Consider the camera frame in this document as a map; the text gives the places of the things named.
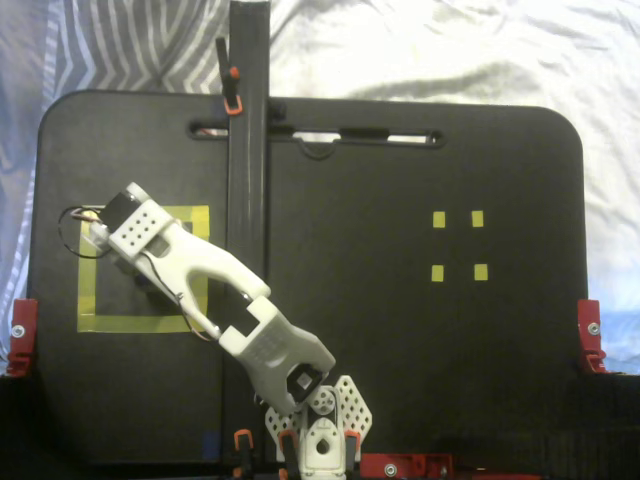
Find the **white gripper with motor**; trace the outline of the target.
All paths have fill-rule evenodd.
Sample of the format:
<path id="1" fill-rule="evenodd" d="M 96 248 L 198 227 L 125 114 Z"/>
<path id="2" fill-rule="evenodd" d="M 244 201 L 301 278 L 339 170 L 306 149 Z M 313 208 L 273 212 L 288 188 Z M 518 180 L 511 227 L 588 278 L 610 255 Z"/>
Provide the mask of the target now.
<path id="1" fill-rule="evenodd" d="M 94 248 L 93 259 L 112 254 L 110 237 L 128 220 L 149 195 L 137 183 L 130 183 L 103 207 L 87 207 L 82 220 L 89 224 L 85 240 Z"/>

